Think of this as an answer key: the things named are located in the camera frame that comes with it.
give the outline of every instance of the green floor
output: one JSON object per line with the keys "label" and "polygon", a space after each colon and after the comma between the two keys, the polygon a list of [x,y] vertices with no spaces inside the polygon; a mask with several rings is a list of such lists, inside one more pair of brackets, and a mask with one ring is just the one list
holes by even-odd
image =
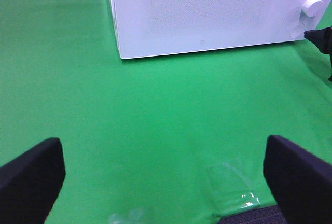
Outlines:
{"label": "green floor", "polygon": [[122,61],[109,8],[0,1],[0,164],[61,138],[47,224],[211,224],[274,204],[269,134],[332,162],[329,57],[308,41]]}

